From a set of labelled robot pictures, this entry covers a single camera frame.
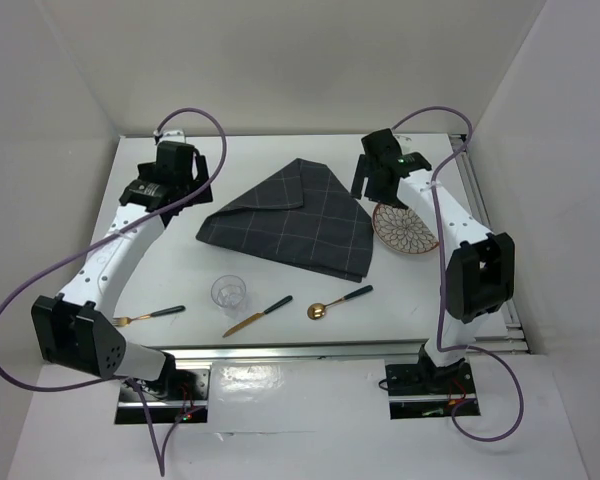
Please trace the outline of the gold fork green handle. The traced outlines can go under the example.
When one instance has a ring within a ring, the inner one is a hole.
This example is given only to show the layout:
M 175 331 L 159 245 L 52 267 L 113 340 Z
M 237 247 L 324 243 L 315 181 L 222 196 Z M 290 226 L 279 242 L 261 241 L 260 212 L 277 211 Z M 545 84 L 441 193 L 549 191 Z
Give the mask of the gold fork green handle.
M 141 320 L 147 320 L 147 319 L 152 319 L 152 318 L 174 315 L 177 313 L 184 312 L 185 310 L 186 310 L 186 307 L 184 305 L 177 305 L 177 306 L 154 311 L 154 312 L 136 316 L 136 317 L 116 317 L 111 321 L 111 323 L 115 327 L 122 328 L 122 327 L 129 326 L 131 323 L 133 323 L 135 321 L 141 321 Z

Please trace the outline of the aluminium front rail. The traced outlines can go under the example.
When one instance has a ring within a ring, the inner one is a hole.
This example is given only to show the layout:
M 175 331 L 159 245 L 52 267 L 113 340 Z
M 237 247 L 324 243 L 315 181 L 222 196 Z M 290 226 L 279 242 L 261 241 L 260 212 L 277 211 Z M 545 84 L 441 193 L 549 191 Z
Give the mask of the aluminium front rail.
M 102 347 L 89 344 L 44 346 L 43 358 L 72 370 L 100 379 L 131 377 L 155 381 L 187 362 L 202 361 L 280 361 L 294 359 L 387 358 L 417 356 L 420 345 L 415 342 L 349 342 L 335 344 L 214 346 L 209 348 L 167 348 L 160 350 L 124 340 L 106 340 Z

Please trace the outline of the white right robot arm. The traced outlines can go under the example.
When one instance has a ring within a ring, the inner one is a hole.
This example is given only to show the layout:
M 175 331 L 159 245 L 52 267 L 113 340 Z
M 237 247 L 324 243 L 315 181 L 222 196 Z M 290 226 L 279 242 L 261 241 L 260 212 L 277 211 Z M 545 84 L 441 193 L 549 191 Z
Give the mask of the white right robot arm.
M 465 362 L 468 345 L 514 290 L 515 244 L 473 218 L 435 177 L 420 153 L 403 152 L 389 129 L 364 136 L 351 194 L 412 211 L 436 236 L 443 256 L 443 314 L 419 350 L 406 388 L 445 389 Z

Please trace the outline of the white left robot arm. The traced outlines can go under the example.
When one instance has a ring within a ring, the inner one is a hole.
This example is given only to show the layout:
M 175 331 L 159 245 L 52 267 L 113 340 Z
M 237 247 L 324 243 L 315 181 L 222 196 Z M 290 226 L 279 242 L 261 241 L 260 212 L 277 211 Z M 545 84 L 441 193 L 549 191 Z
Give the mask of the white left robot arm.
M 119 199 L 107 244 L 88 257 L 79 273 L 53 298 L 41 296 L 31 315 L 44 360 L 101 379 L 131 377 L 156 399 L 169 397 L 184 380 L 172 355 L 129 342 L 114 325 L 118 300 L 149 247 L 180 212 L 162 207 L 199 190 L 212 200 L 206 159 L 191 144 L 164 140 L 156 159 Z

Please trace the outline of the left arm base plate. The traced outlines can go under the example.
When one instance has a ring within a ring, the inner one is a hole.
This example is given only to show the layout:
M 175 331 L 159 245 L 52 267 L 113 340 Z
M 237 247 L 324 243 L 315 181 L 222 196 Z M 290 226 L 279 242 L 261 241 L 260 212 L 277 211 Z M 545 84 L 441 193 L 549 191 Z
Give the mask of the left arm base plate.
M 211 365 L 196 363 L 178 368 L 175 383 L 159 393 L 144 381 L 137 384 L 142 390 L 155 424 L 171 424 L 184 415 L 185 424 L 203 424 L 208 420 L 208 398 Z M 127 383 L 123 383 L 114 418 L 116 425 L 145 425 L 146 418 L 141 396 Z

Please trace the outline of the clear drinking glass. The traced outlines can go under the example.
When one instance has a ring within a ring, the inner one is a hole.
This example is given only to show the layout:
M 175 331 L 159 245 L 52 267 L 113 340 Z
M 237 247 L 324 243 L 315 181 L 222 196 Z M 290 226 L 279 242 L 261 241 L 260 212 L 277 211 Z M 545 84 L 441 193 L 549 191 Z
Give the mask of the clear drinking glass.
M 238 276 L 224 275 L 213 283 L 211 299 L 226 317 L 235 319 L 246 305 L 246 284 Z

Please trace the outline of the gold knife green handle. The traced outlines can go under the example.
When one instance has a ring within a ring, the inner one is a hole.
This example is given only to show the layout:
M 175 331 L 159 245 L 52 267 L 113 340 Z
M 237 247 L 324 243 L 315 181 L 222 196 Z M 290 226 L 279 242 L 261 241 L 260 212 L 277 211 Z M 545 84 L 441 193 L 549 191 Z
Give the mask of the gold knife green handle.
M 266 316 L 266 315 L 274 312 L 275 310 L 277 310 L 277 309 L 279 309 L 279 308 L 281 308 L 281 307 L 289 304 L 292 301 L 293 301 L 293 296 L 292 295 L 288 295 L 288 296 L 284 297 L 283 299 L 281 299 L 278 302 L 276 302 L 275 304 L 271 305 L 270 307 L 268 307 L 264 311 L 257 312 L 255 314 L 251 315 L 250 317 L 248 317 L 247 319 L 245 319 L 245 320 L 237 323 L 236 325 L 232 326 L 230 329 L 228 329 L 223 334 L 223 338 L 227 338 L 227 337 L 230 337 L 230 336 L 234 335 L 235 333 L 243 330 L 247 326 L 249 326 L 252 323 L 256 322 L 261 317 Z

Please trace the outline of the dark grey checked cloth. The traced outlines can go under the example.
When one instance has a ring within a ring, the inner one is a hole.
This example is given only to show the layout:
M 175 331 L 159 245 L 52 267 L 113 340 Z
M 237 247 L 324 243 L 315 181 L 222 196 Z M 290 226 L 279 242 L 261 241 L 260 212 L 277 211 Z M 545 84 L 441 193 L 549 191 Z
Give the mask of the dark grey checked cloth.
M 356 283 L 373 256 L 370 215 L 329 167 L 304 159 L 207 217 L 196 239 Z

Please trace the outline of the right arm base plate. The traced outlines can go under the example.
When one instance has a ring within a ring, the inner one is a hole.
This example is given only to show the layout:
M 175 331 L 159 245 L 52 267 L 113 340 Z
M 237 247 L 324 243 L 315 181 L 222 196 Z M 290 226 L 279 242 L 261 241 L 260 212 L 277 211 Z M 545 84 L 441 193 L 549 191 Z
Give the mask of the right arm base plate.
M 392 420 L 480 416 L 479 401 L 468 362 L 443 379 L 426 380 L 416 364 L 388 364 L 378 387 L 388 395 Z

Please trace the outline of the floral ceramic plate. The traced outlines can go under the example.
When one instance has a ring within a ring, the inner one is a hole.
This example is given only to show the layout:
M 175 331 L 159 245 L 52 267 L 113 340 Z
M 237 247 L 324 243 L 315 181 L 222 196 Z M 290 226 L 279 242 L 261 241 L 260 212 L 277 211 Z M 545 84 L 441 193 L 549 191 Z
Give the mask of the floral ceramic plate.
M 376 236 L 388 248 L 403 254 L 424 254 L 439 242 L 422 219 L 411 209 L 377 204 L 372 215 Z

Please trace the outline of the aluminium right side rail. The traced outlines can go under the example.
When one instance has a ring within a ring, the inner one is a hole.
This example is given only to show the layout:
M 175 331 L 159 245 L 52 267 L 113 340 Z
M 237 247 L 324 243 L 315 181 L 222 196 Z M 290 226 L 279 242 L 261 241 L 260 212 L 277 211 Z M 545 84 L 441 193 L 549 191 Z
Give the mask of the aluminium right side rail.
M 456 158 L 456 166 L 471 213 L 481 224 L 491 228 L 491 221 L 475 167 L 467 150 Z M 513 299 L 507 300 L 497 313 L 490 315 L 490 318 L 478 330 L 477 339 L 479 342 L 484 343 L 498 342 L 511 344 L 511 347 L 503 347 L 504 351 L 529 352 L 528 340 Z

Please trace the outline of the aluminium rail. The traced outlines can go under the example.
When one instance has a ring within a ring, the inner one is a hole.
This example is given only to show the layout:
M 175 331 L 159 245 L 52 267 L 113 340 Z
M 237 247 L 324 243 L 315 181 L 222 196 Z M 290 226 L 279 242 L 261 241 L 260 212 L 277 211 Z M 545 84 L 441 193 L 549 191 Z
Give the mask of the aluminium rail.
M 467 150 L 456 158 L 456 166 L 471 213 L 481 224 L 491 228 L 491 221 L 475 167 Z M 511 344 L 511 347 L 503 347 L 504 351 L 529 352 L 528 340 L 513 299 L 507 300 L 497 313 L 490 315 L 490 318 L 478 330 L 477 339 L 479 342 L 484 343 L 498 342 Z
M 43 358 L 72 370 L 100 379 L 131 377 L 155 381 L 187 362 L 202 361 L 280 361 L 294 359 L 387 358 L 417 356 L 420 345 L 415 342 L 349 342 L 335 344 L 214 346 L 209 348 L 167 348 L 160 350 L 124 340 L 106 340 L 102 347 L 89 344 L 44 346 Z

